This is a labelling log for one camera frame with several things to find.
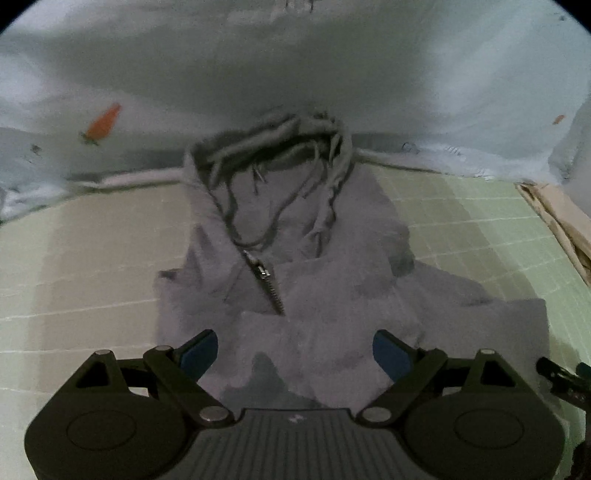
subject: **metal screw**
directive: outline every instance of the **metal screw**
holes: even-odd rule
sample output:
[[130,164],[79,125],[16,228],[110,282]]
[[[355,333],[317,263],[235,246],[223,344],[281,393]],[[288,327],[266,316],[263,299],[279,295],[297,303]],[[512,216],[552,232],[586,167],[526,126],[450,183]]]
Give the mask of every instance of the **metal screw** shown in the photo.
[[230,415],[230,412],[228,412],[227,409],[217,405],[211,405],[209,407],[202,408],[199,412],[199,416],[203,420],[211,423],[226,420],[228,415]]
[[392,416],[390,411],[383,407],[366,408],[361,415],[365,420],[371,423],[382,423],[388,421]]

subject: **white fabric backdrop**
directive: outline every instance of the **white fabric backdrop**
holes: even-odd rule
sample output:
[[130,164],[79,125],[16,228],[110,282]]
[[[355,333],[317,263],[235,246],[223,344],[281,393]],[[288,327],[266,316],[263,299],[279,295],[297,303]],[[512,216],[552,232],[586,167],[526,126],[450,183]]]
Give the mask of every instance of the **white fabric backdrop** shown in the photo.
[[[302,105],[405,152],[386,163],[561,181],[590,67],[591,35],[550,0],[40,0],[0,35],[2,217]],[[112,134],[80,142],[114,102]]]

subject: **gray hoodie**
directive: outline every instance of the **gray hoodie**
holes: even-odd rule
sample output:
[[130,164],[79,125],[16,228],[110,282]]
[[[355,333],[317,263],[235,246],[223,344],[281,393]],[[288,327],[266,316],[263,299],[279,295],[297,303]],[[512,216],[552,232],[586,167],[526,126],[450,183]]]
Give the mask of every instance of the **gray hoodie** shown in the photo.
[[498,350],[535,387],[543,300],[504,302],[414,261],[408,228],[350,134],[325,114],[273,114],[195,145],[184,181],[196,226],[162,272],[159,341],[206,328],[219,357],[200,385],[242,407],[349,407],[389,386],[372,358],[387,329],[451,356]]

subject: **zipper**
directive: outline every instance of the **zipper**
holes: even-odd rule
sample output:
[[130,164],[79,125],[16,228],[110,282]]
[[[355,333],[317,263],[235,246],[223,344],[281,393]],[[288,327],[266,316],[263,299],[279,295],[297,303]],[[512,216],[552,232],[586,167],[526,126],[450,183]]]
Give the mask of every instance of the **zipper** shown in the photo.
[[256,278],[258,278],[263,288],[267,292],[267,295],[269,295],[275,311],[277,311],[277,313],[280,315],[285,315],[285,308],[283,308],[283,302],[281,301],[281,298],[279,297],[279,294],[273,285],[271,272],[257,257],[253,256],[246,250],[243,250],[242,252],[244,253],[246,261],[251,266]]

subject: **orange carrot print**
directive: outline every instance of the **orange carrot print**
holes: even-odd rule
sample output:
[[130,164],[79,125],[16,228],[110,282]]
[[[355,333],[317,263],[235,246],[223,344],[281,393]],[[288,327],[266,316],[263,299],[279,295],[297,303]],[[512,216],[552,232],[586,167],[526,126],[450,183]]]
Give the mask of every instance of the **orange carrot print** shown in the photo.
[[85,133],[80,133],[86,143],[99,144],[99,140],[108,137],[117,121],[121,105],[114,103],[111,107],[91,123]]

